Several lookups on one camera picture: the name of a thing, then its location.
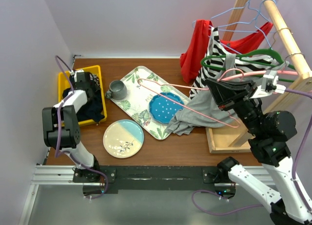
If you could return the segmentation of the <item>thin pink wire hanger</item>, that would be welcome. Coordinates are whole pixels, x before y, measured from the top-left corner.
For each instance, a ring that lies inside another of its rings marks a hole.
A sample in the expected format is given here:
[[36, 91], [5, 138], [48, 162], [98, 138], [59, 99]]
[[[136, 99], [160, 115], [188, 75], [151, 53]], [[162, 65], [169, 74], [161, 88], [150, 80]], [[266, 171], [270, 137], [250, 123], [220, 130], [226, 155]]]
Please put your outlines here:
[[173, 89], [173, 91], [178, 92], [179, 95], [182, 96], [182, 99], [181, 99], [180, 96], [179, 96], [179, 99], [178, 99], [178, 100], [173, 100], [173, 99], [169, 98], [167, 95], [164, 95], [164, 94], [162, 94], [162, 93], [158, 93], [157, 91], [154, 91], [154, 90], [150, 89], [149, 87], [147, 87], [147, 86], [145, 85], [145, 83], [144, 83], [143, 81], [154, 82], [154, 83], [156, 83], [157, 85], [159, 85], [160, 87], [163, 87], [163, 86], [168, 86], [168, 87], [182, 87], [182, 88], [192, 88], [192, 87], [183, 86], [183, 85], [177, 85], [177, 84], [169, 84], [169, 83], [159, 83], [159, 82], [157, 82], [157, 81], [154, 81], [154, 80], [151, 80], [151, 79], [146, 79], [146, 78], [138, 78], [138, 79], [137, 79], [137, 83], [138, 83], [139, 85], [141, 85], [142, 87], [144, 87], [144, 88], [146, 88], [146, 89], [148, 89], [148, 90], [150, 90], [150, 91], [156, 93], [156, 94], [159, 95], [159, 96], [164, 97], [166, 100], [170, 100], [170, 101], [172, 101], [173, 103], [176, 103], [177, 105], [180, 105], [180, 106], [182, 106], [182, 107], [184, 107], [184, 108], [186, 108], [186, 109], [189, 109], [189, 110], [191, 110], [191, 111], [193, 111], [193, 112], [195, 112], [195, 113], [197, 113], [197, 114], [199, 114], [199, 115], [202, 115], [202, 116], [205, 117], [205, 118], [208, 118], [208, 119], [210, 119], [210, 120], [213, 120], [213, 121], [215, 121], [215, 122], [217, 122], [217, 123], [221, 123], [221, 124], [223, 124], [223, 125], [226, 125], [226, 126], [229, 126], [229, 127], [232, 127], [232, 128], [238, 128], [238, 127], [240, 127], [240, 122], [238, 121], [238, 119], [232, 117], [230, 114], [229, 114], [229, 117], [230, 117], [232, 120], [236, 121], [236, 122], [237, 122], [237, 125], [231, 125], [231, 124], [222, 122], [222, 121], [220, 121], [220, 120], [217, 120], [217, 119], [215, 119], [215, 118], [212, 118], [212, 117], [210, 117], [210, 116], [207, 116], [207, 115], [205, 115], [205, 114], [202, 114], [202, 113], [200, 113], [200, 112], [198, 112], [198, 111], [195, 111], [195, 110], [193, 110], [193, 109], [191, 109], [191, 108], [185, 106], [183, 103], [180, 102], [180, 100], [181, 100], [182, 102], [183, 102], [183, 101], [189, 102], [190, 99], [189, 99], [188, 97], [186, 97], [184, 94], [180, 93], [180, 91], [179, 91], [179, 90], [176, 90], [175, 88]]

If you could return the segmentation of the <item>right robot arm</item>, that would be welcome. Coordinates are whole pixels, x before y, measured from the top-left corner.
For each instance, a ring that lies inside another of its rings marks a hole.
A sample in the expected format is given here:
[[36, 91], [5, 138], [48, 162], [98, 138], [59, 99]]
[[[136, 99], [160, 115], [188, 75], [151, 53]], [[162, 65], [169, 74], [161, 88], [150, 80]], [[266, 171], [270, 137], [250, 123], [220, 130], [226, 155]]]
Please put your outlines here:
[[267, 170], [277, 190], [252, 176], [236, 159], [217, 165], [220, 181], [238, 183], [270, 214], [276, 225], [310, 225], [312, 201], [295, 171], [287, 141], [297, 134], [289, 111], [263, 113], [261, 87], [254, 81], [227, 82], [207, 79], [212, 97], [222, 111], [234, 110], [253, 138], [248, 139], [253, 156]]

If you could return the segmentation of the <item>grey tank top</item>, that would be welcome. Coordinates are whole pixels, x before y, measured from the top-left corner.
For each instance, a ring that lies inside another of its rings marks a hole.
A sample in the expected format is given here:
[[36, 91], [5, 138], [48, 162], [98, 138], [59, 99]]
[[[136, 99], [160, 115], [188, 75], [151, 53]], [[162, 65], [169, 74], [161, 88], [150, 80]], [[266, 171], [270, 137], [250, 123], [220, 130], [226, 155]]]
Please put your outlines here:
[[237, 118], [234, 110], [221, 111], [207, 86], [204, 84], [207, 78], [219, 79], [220, 77], [226, 78], [233, 76], [234, 68], [240, 69], [243, 72], [262, 71], [270, 69], [271, 66], [262, 66], [257, 64], [255, 69], [254, 58], [248, 58], [247, 61], [240, 61], [234, 58], [234, 54], [227, 54], [225, 58], [215, 58], [207, 60], [207, 64], [213, 66], [221, 65], [225, 71], [212, 69], [209, 67], [202, 67], [198, 76], [192, 84], [189, 93], [191, 101], [187, 107], [178, 111], [170, 120], [166, 133], [175, 133], [179, 136], [188, 135], [195, 127], [209, 127], [220, 128], [226, 124], [231, 124]]

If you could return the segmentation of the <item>blue wire hanger front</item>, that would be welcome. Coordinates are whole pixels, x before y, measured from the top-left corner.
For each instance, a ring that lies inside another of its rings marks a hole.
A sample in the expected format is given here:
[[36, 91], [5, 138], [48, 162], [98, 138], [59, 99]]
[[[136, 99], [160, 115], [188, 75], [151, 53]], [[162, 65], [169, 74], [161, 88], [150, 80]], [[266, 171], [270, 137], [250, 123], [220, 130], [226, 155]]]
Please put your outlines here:
[[[251, 22], [242, 22], [244, 25], [254, 24], [254, 31], [236, 30], [236, 26], [240, 23], [238, 20], [245, 7], [257, 12], [256, 17], [252, 19]], [[264, 40], [267, 40], [267, 35], [271, 32], [273, 24], [267, 21], [261, 27], [257, 26], [256, 22], [259, 16], [265, 20], [267, 18], [262, 15], [260, 9], [250, 7], [250, 0], [236, 0], [235, 7], [214, 17], [219, 17], [228, 12], [231, 12], [231, 19], [233, 19], [233, 22], [226, 25], [226, 29], [222, 26], [219, 30], [223, 33], [221, 44], [225, 47], [227, 52], [245, 54], [256, 50]], [[188, 51], [192, 51], [199, 56], [202, 56], [208, 46], [213, 23], [211, 20], [196, 20], [192, 23], [192, 27], [194, 28], [194, 31]]]

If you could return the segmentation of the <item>navy maroon-trimmed tank top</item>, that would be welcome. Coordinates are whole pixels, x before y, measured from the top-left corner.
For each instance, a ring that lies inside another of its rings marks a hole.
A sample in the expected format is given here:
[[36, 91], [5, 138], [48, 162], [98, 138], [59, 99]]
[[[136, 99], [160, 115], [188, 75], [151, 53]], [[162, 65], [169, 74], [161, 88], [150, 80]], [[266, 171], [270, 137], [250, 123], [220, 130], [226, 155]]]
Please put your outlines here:
[[74, 116], [79, 122], [93, 120], [99, 122], [105, 118], [99, 77], [84, 70], [71, 71], [67, 77], [70, 88], [63, 92], [63, 99], [57, 108], [58, 121], [61, 110], [66, 106], [74, 107]]

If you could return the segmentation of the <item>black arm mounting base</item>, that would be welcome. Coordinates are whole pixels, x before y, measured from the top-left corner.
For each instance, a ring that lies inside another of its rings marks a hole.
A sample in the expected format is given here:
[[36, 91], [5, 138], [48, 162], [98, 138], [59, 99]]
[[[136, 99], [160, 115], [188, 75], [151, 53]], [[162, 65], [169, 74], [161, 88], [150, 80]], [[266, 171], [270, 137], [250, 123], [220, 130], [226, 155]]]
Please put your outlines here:
[[220, 178], [215, 166], [101, 166], [99, 181], [90, 182], [75, 173], [73, 182], [83, 184], [85, 196], [100, 194], [108, 183], [108, 194], [120, 190], [166, 190], [196, 191], [209, 190], [220, 196], [231, 197], [236, 185]]

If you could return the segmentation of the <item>thick pink plastic hanger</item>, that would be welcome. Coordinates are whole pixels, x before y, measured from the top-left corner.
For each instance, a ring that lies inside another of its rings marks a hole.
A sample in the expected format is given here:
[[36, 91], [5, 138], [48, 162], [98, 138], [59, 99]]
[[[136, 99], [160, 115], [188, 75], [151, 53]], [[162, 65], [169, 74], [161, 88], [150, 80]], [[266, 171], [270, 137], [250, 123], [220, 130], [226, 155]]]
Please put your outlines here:
[[[247, 72], [247, 73], [240, 73], [240, 74], [236, 74], [236, 75], [232, 75], [226, 78], [219, 78], [217, 79], [217, 81], [223, 80], [223, 81], [229, 81], [232, 79], [237, 79], [237, 78], [241, 78], [241, 77], [250, 77], [250, 76], [256, 76], [256, 75], [264, 75], [267, 71], [263, 70], [263, 71], [254, 71], [254, 72]], [[292, 76], [297, 76], [298, 73], [294, 72], [294, 71], [282, 71], [282, 70], [278, 70], [276, 71], [278, 74], [284, 74], [284, 75], [292, 75]]]

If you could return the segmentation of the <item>green plastic hanger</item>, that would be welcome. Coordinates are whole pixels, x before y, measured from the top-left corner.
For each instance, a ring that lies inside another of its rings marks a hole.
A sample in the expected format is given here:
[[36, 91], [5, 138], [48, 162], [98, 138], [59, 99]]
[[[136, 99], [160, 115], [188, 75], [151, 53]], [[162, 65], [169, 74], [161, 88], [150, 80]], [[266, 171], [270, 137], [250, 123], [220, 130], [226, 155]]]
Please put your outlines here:
[[207, 78], [218, 79], [229, 69], [240, 69], [243, 72], [255, 72], [268, 69], [277, 69], [279, 65], [294, 70], [294, 66], [274, 50], [257, 49], [246, 54], [233, 54], [221, 48], [214, 48], [200, 62], [201, 68], [195, 78], [194, 84], [204, 86]]

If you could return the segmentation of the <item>black white striped tank top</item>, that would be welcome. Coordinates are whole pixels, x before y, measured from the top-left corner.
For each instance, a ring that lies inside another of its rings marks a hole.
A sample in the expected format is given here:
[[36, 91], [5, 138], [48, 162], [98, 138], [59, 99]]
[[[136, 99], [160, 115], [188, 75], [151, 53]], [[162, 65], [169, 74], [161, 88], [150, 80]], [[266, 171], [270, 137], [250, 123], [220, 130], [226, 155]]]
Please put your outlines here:
[[229, 52], [229, 49], [224, 46], [219, 37], [218, 28], [211, 28], [212, 32], [208, 42], [207, 52], [205, 57], [206, 66], [201, 66], [197, 77], [195, 78], [190, 89], [189, 98], [192, 99], [199, 92], [198, 88], [204, 88], [203, 84], [206, 78], [218, 78], [221, 76], [221, 68], [232, 69], [237, 68], [244, 72], [262, 71], [271, 68], [274, 65], [279, 65], [279, 62], [267, 55], [257, 57], [242, 57], [237, 58], [235, 53]]

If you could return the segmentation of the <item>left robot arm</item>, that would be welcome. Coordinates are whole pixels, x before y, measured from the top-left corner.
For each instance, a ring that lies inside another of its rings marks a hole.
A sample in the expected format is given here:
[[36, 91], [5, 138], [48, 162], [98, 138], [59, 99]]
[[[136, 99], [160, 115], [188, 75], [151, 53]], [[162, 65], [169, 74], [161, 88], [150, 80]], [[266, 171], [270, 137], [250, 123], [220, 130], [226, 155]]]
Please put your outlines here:
[[75, 173], [90, 182], [99, 181], [101, 170], [96, 157], [83, 145], [80, 137], [79, 111], [87, 107], [99, 91], [96, 77], [78, 70], [69, 74], [70, 87], [62, 93], [62, 100], [42, 110], [43, 138], [55, 156], [68, 156], [75, 164]]

